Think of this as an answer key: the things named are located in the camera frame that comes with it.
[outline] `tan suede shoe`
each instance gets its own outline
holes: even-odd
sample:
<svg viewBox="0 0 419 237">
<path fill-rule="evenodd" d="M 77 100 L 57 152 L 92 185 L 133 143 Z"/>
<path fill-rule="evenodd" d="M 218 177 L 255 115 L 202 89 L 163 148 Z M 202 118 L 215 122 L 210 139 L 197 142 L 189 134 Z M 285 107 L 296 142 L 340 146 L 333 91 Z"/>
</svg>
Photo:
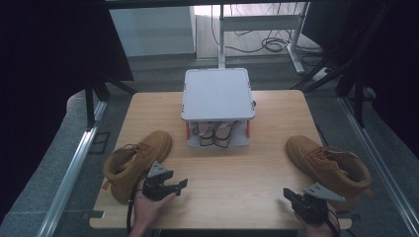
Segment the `tan suede shoe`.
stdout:
<svg viewBox="0 0 419 237">
<path fill-rule="evenodd" d="M 138 144 L 126 145 L 114 151 L 105 161 L 103 172 L 108 181 L 102 186 L 111 185 L 114 198 L 127 204 L 138 177 L 154 161 L 162 163 L 172 148 L 172 137 L 166 131 L 151 132 Z"/>
<path fill-rule="evenodd" d="M 351 152 L 322 147 L 298 135 L 287 141 L 287 153 L 303 173 L 346 199 L 346 202 L 329 201 L 336 210 L 355 209 L 362 191 L 371 194 L 371 174 L 364 162 Z"/>
</svg>

